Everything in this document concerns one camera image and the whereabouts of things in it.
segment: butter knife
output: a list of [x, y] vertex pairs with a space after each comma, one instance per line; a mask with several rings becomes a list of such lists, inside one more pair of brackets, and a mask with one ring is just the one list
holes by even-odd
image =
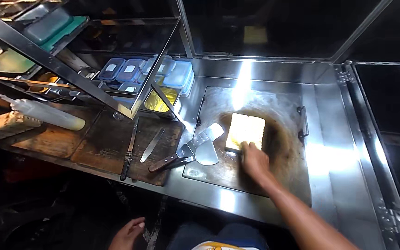
[[147, 145], [146, 149], [143, 152], [143, 155], [141, 156], [140, 162], [143, 163], [146, 161], [146, 159], [149, 157], [149, 155], [152, 153], [152, 150], [154, 150], [155, 145], [157, 145], [158, 140], [161, 138], [161, 136], [164, 133], [164, 128], [160, 128], [158, 133], [154, 136], [152, 141]]

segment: knife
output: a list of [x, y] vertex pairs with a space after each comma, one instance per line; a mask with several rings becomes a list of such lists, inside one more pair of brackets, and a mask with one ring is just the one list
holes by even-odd
[[141, 156], [140, 162], [143, 163], [146, 161], [146, 159], [149, 157], [149, 155], [152, 153], [152, 150], [154, 150], [155, 145], [157, 145], [158, 140], [161, 138], [161, 136], [164, 133], [164, 128], [160, 128], [158, 133], [154, 136], [152, 141], [147, 145], [147, 148], [144, 150], [143, 155]]
[[152, 165], [149, 166], [149, 172], [155, 172], [167, 164], [175, 161], [179, 158], [187, 158], [191, 156], [195, 156], [195, 152], [197, 151], [197, 147], [207, 142], [208, 140], [214, 141], [219, 138], [223, 134], [223, 128], [218, 124], [214, 123], [202, 132], [198, 133], [192, 140], [188, 143], [183, 144], [179, 150], [175, 152], [175, 154], [170, 155]]
[[137, 134], [137, 127], [138, 127], [138, 117], [135, 120], [134, 128], [132, 129], [131, 142], [129, 143], [129, 148], [125, 156], [125, 162], [123, 163], [123, 169], [121, 170], [121, 174], [119, 176], [120, 181], [124, 181], [126, 179], [126, 176], [128, 175], [129, 165], [131, 164], [132, 161], [132, 149], [134, 148], [135, 135]]

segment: metal handle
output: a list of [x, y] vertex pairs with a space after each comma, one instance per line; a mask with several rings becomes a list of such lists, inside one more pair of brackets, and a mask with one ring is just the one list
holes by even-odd
[[301, 119], [300, 119], [300, 131], [299, 131], [299, 139], [303, 140], [305, 136], [308, 136], [310, 134], [309, 129], [308, 129], [308, 118], [307, 118], [307, 110], [305, 106], [297, 107], [297, 113], [299, 113]]

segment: stainless steel counter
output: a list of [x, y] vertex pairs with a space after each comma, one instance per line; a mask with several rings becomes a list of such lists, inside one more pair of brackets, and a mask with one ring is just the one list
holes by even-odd
[[[180, 145], [190, 140], [205, 89], [234, 88], [239, 72], [251, 65], [250, 89], [295, 93], [306, 106], [309, 136], [304, 139], [312, 209], [362, 249], [385, 249], [365, 173], [371, 163], [353, 105], [346, 88], [336, 79], [333, 65], [324, 63], [274, 63], [233, 60], [192, 60], [196, 75], [189, 97], [180, 98], [176, 109], [186, 131]], [[119, 181], [116, 174], [72, 166]], [[261, 222], [282, 225], [269, 198], [183, 177], [184, 166], [170, 170], [165, 186], [127, 178], [123, 183], [152, 190], [184, 202], [218, 209]]]

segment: bread slice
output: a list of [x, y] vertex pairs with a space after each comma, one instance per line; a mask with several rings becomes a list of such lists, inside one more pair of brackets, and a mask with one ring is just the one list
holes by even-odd
[[265, 120], [255, 116], [246, 116], [233, 113], [225, 149], [227, 151], [240, 151], [241, 143], [253, 142], [259, 150], [262, 150], [263, 132]]

